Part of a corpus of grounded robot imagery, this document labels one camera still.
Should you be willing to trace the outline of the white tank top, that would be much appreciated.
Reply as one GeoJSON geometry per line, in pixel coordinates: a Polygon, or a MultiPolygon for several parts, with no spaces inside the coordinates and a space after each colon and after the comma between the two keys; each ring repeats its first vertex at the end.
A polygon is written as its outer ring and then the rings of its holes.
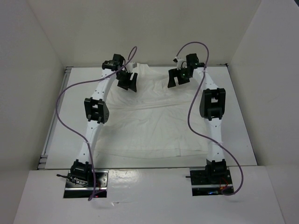
{"type": "Polygon", "coordinates": [[[137,91],[113,84],[108,122],[100,131],[95,155],[162,159],[207,153],[206,125],[193,102],[198,82],[168,88],[168,70],[139,64],[137,91]]]}

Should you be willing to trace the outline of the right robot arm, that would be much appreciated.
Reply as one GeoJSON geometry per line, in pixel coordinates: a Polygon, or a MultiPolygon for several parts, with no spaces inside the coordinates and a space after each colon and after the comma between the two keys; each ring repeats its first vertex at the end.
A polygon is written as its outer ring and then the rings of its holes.
{"type": "Polygon", "coordinates": [[[197,54],[188,54],[186,59],[174,58],[176,68],[169,70],[168,88],[186,84],[194,78],[200,84],[201,100],[199,114],[204,119],[209,139],[205,172],[201,176],[209,184],[218,183],[227,172],[222,142],[221,121],[225,112],[226,91],[219,88],[204,71],[205,64],[199,62],[197,54]]]}

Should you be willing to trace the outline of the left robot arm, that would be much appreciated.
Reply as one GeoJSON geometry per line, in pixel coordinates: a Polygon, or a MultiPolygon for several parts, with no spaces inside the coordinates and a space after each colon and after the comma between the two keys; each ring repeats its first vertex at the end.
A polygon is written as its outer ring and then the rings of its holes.
{"type": "Polygon", "coordinates": [[[99,81],[95,92],[89,98],[84,99],[85,115],[87,118],[87,129],[85,143],[82,145],[78,158],[71,166],[70,178],[76,180],[81,186],[93,184],[92,156],[95,149],[97,137],[101,128],[107,123],[109,110],[106,105],[106,99],[112,83],[117,80],[117,86],[128,91],[137,92],[137,73],[132,70],[135,67],[129,63],[124,69],[111,75],[125,65],[125,58],[119,54],[114,54],[111,60],[102,64],[102,81],[99,81]]]}

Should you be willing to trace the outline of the aluminium table edge rail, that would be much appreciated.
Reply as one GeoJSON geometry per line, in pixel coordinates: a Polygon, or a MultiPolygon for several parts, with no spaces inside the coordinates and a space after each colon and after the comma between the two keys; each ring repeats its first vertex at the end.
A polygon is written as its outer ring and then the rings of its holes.
{"type": "MultiPolygon", "coordinates": [[[[69,79],[72,68],[73,68],[72,66],[67,66],[64,70],[64,76],[63,76],[62,84],[61,84],[60,90],[58,92],[59,95],[62,92],[62,90],[67,86],[68,79],[69,79]]],[[[43,151],[42,151],[41,156],[40,156],[39,161],[38,161],[37,170],[45,170],[45,165],[46,165],[46,161],[47,161],[47,158],[48,158],[48,152],[47,152],[48,149],[47,148],[48,148],[48,145],[49,145],[49,142],[50,142],[50,139],[51,139],[52,129],[55,127],[56,120],[57,120],[56,119],[56,107],[57,107],[57,100],[55,101],[53,116],[52,116],[52,119],[51,119],[51,122],[50,122],[48,133],[47,133],[47,136],[46,136],[46,139],[45,139],[45,143],[44,143],[44,146],[43,146],[43,151]]]]}

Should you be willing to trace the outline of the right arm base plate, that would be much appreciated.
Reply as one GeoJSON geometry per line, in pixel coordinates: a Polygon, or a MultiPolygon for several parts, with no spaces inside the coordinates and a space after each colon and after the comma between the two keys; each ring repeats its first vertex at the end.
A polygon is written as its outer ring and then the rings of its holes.
{"type": "Polygon", "coordinates": [[[208,177],[204,168],[191,168],[186,176],[191,181],[193,196],[217,196],[234,193],[229,169],[217,177],[208,177]]]}

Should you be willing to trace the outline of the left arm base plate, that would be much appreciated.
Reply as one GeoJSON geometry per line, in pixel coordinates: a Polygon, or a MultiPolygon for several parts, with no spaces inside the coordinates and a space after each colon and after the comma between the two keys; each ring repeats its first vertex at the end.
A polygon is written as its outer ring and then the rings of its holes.
{"type": "MultiPolygon", "coordinates": [[[[85,181],[75,177],[71,177],[70,172],[68,173],[69,178],[66,179],[64,196],[63,198],[86,198],[88,199],[93,193],[93,174],[91,174],[91,180],[85,181]]],[[[107,196],[107,185],[108,185],[108,170],[95,170],[96,176],[96,188],[94,198],[106,198],[107,196]]]]}

